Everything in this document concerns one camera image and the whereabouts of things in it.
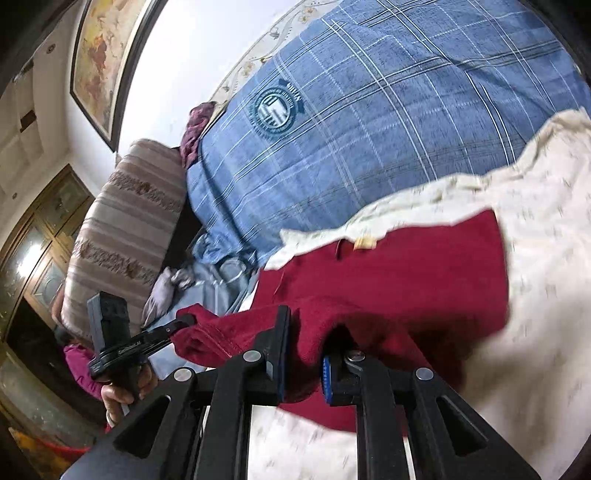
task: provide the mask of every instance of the blue plaid bedsheet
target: blue plaid bedsheet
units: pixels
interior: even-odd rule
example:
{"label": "blue plaid bedsheet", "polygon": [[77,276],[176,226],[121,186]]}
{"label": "blue plaid bedsheet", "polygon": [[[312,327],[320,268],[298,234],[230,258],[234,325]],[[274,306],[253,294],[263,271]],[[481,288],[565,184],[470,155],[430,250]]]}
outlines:
{"label": "blue plaid bedsheet", "polygon": [[335,228],[388,194],[509,165],[591,93],[517,0],[345,0],[231,100],[188,172],[194,254],[264,265],[280,229]]}

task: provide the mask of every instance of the purple shirt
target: purple shirt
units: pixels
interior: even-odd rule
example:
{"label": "purple shirt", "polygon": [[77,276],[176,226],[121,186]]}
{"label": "purple shirt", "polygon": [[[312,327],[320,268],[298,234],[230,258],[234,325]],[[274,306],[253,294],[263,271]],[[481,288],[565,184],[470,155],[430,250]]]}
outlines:
{"label": "purple shirt", "polygon": [[70,372],[74,375],[76,383],[85,392],[102,401],[100,389],[103,384],[92,380],[90,370],[88,369],[88,362],[93,359],[95,354],[82,345],[67,345],[64,347],[64,354],[66,356],[66,363],[70,368]]}

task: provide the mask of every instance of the purple fabric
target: purple fabric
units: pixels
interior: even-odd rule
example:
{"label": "purple fabric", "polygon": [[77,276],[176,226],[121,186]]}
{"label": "purple fabric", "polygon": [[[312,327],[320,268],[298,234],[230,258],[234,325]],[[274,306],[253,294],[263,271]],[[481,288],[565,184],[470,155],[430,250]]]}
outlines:
{"label": "purple fabric", "polygon": [[82,345],[67,345],[64,347],[64,354],[66,363],[70,368],[70,372],[74,375],[76,383],[82,390],[102,401],[100,389],[103,384],[92,380],[90,370],[88,370],[88,362],[92,360],[95,354]]}
{"label": "purple fabric", "polygon": [[215,106],[216,102],[205,102],[196,106],[189,114],[189,123],[187,123],[187,129],[183,134],[180,148],[183,167],[185,169],[189,169],[197,161],[199,139],[213,115]]}

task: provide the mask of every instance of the brown striped upholstery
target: brown striped upholstery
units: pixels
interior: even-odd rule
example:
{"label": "brown striped upholstery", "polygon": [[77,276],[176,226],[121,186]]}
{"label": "brown striped upholstery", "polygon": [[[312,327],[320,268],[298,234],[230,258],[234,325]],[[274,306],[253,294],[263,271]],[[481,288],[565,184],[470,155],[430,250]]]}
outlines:
{"label": "brown striped upholstery", "polygon": [[86,302],[99,290],[127,300],[131,334],[183,208],[187,193],[180,155],[138,140],[91,205],[76,239],[65,283],[61,321],[90,341]]}

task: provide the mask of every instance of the printed emblem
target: printed emblem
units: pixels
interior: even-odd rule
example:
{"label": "printed emblem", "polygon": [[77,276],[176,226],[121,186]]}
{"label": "printed emblem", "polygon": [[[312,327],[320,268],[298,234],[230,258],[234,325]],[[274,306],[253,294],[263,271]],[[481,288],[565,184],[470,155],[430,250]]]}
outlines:
{"label": "printed emblem", "polygon": [[289,82],[280,79],[277,86],[269,87],[256,96],[251,105],[251,122],[261,133],[281,135],[304,113],[300,92]]}

